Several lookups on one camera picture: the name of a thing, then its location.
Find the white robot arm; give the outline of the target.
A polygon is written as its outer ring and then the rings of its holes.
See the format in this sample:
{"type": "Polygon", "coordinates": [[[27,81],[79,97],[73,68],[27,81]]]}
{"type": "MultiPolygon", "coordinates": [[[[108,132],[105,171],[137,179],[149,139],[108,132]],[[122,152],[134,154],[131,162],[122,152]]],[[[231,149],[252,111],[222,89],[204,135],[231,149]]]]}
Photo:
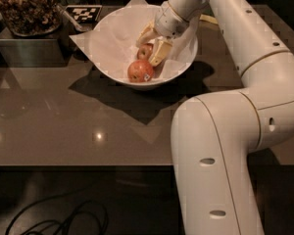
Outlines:
{"type": "Polygon", "coordinates": [[[243,86],[195,96],[172,119],[185,235],[265,235],[247,156],[294,135],[294,55],[246,0],[168,0],[140,38],[179,37],[206,7],[243,86]]]}

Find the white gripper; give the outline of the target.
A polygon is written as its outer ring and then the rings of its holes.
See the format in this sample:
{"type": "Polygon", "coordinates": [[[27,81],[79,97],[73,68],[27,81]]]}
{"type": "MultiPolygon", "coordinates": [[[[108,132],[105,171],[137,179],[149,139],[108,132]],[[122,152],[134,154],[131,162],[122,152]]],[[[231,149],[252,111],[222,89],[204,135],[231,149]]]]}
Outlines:
{"type": "MultiPolygon", "coordinates": [[[[155,15],[154,21],[148,22],[136,39],[136,46],[148,43],[159,35],[176,39],[189,27],[189,22],[181,18],[168,2],[164,2],[155,15]]],[[[153,52],[148,61],[153,66],[159,65],[172,49],[172,42],[167,39],[156,39],[153,52]]]]}

